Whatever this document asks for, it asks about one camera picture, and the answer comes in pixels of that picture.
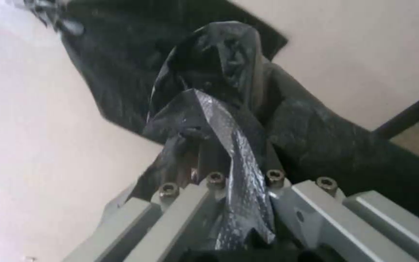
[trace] crumpled plastic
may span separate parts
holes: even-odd
[[[263,58],[277,51],[266,52],[265,33],[238,22],[189,33],[128,16],[123,5],[103,7],[66,9],[85,32],[63,33],[65,48],[106,119],[164,144],[124,201],[150,199],[166,181],[194,182],[190,172],[179,171],[184,155],[216,138],[231,170],[215,247],[243,247],[253,230],[271,243],[276,229],[262,179],[268,140],[291,182],[329,176],[347,195],[376,190],[419,216],[419,157],[339,117]],[[131,37],[143,41],[137,45]],[[146,49],[143,43],[152,44]]]
[[[261,171],[266,138],[252,113],[262,103],[263,72],[257,68],[262,61],[254,28],[215,22],[171,51],[153,87],[144,136],[174,143],[178,134],[191,132],[201,139],[214,134],[231,157],[226,208],[215,249],[242,247],[253,229],[267,243],[275,238],[273,210]],[[244,96],[247,89],[253,95]],[[166,142],[163,152],[168,148]],[[137,190],[142,190],[144,180],[138,181]]]

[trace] bolt head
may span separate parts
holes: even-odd
[[[338,186],[334,179],[330,177],[319,177],[316,179],[316,185],[319,186],[320,189],[326,191],[332,197],[335,197]]]
[[[226,177],[221,172],[211,172],[206,176],[206,183],[210,189],[223,189],[226,187]]]
[[[176,198],[179,195],[179,186],[176,183],[168,182],[159,187],[160,198]]]
[[[266,172],[268,186],[271,188],[282,188],[286,175],[279,169],[271,169]]]

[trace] metal bar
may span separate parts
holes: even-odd
[[[419,260],[419,218],[375,191],[347,198],[344,205]]]
[[[347,261],[415,261],[312,181],[271,199],[281,220],[309,248],[326,244]]]
[[[131,198],[63,261],[122,261],[160,215],[157,204]]]
[[[189,184],[124,262],[173,262],[205,239],[216,200],[206,186]]]

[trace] screw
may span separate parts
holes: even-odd
[[[223,189],[226,187],[226,177],[221,172],[211,172],[206,176],[206,185],[210,189]]]
[[[159,187],[159,197],[161,199],[176,198],[177,196],[179,196],[179,186],[176,183],[168,182]]]
[[[330,177],[319,177],[316,179],[316,185],[319,186],[320,189],[326,191],[326,193],[332,197],[336,196],[337,182],[334,179]]]
[[[266,172],[268,178],[269,187],[271,188],[282,188],[284,186],[284,178],[286,175],[279,169],[271,169]]]

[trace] bolt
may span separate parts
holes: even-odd
[[[221,172],[211,172],[206,176],[206,185],[210,189],[223,189],[226,187],[226,177]]]
[[[326,193],[332,197],[336,196],[337,182],[334,179],[330,177],[319,177],[316,179],[316,185],[319,186],[320,189],[326,191]]]
[[[284,172],[279,169],[271,169],[266,172],[268,178],[268,185],[271,188],[282,188],[284,186]]]
[[[161,199],[176,198],[179,196],[179,186],[176,183],[168,182],[159,187],[159,197]]]

